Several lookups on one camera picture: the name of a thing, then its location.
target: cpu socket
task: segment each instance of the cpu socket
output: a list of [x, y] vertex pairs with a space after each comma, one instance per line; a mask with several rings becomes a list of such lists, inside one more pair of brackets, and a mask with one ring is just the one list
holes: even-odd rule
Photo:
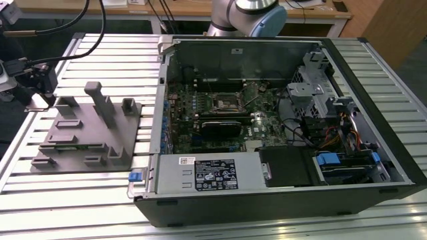
[[222, 93], [212, 95], [212, 109], [211, 112], [216, 114], [236, 114], [246, 113], [242, 105], [239, 93]]

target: metal bracket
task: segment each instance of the metal bracket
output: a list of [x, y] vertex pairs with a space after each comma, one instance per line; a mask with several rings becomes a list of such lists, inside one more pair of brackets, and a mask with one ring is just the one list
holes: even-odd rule
[[157, 50], [159, 54], [167, 54], [172, 50], [173, 46], [173, 36], [172, 35], [161, 35], [159, 37]]

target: motherboard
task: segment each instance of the motherboard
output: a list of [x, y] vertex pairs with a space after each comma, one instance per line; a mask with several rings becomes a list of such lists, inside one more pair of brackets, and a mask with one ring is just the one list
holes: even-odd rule
[[244, 79], [218, 86], [211, 79], [192, 85], [168, 84], [172, 152], [254, 152], [259, 147], [286, 145], [276, 111], [279, 89], [267, 81]]

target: barcode label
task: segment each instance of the barcode label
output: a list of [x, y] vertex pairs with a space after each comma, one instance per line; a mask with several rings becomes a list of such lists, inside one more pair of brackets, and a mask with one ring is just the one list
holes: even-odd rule
[[194, 165], [195, 164], [195, 157], [180, 157], [179, 158], [179, 164], [189, 164]]

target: gray plastic holder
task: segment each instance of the gray plastic holder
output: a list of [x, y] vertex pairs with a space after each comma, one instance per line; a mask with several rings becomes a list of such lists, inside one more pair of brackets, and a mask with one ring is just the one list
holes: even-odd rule
[[59, 114], [32, 159], [32, 173], [131, 169], [143, 106], [133, 98], [112, 103], [101, 88], [96, 81], [85, 84], [93, 103], [77, 103], [72, 96], [57, 99]]

